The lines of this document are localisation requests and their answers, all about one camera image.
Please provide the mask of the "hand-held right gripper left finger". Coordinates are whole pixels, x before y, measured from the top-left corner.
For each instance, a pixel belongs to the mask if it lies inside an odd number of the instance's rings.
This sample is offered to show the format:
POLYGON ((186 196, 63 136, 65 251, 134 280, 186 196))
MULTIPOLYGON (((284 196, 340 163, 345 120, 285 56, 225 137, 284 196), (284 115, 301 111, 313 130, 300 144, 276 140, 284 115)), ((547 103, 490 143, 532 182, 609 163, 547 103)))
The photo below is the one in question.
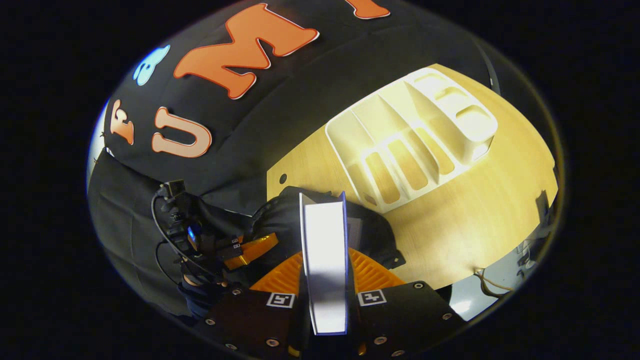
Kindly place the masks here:
POLYGON ((311 332, 306 285, 298 252, 251 287, 224 292, 198 322, 198 333, 243 359, 301 360, 311 332))

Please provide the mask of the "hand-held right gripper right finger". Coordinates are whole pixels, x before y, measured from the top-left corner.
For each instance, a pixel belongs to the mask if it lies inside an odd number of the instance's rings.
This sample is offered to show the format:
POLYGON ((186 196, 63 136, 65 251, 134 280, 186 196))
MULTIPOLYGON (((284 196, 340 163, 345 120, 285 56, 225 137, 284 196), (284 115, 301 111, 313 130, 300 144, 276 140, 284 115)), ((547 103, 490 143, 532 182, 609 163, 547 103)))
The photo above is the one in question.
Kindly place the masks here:
POLYGON ((348 359, 409 359, 467 327, 467 321, 424 281, 402 281, 354 249, 349 249, 349 266, 348 359))

